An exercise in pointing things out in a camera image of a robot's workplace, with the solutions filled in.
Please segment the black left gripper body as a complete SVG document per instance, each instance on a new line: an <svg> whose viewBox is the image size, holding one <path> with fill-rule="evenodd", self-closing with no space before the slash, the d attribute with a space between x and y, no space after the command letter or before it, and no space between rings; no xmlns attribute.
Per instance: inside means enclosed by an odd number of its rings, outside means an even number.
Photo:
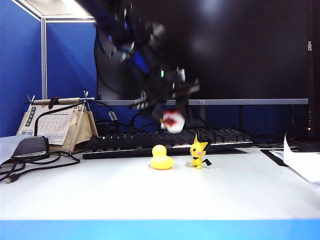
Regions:
<svg viewBox="0 0 320 240"><path fill-rule="evenodd" d="M175 69L153 73L142 80L141 97L129 104L131 109L142 110L158 104L165 104L168 100L189 101L191 94L200 90L198 79L187 81L185 70Z"/></svg>

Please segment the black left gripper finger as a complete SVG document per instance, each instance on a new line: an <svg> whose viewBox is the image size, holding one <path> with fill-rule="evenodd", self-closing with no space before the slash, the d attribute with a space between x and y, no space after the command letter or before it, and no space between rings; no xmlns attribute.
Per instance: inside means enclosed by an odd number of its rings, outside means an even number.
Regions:
<svg viewBox="0 0 320 240"><path fill-rule="evenodd" d="M151 106L151 112L150 112L151 118L154 119L158 123L163 123L163 115L164 110L161 108L161 105L154 104Z"/></svg>
<svg viewBox="0 0 320 240"><path fill-rule="evenodd" d="M175 108L184 118L189 118L189 97L181 96L175 99Z"/></svg>

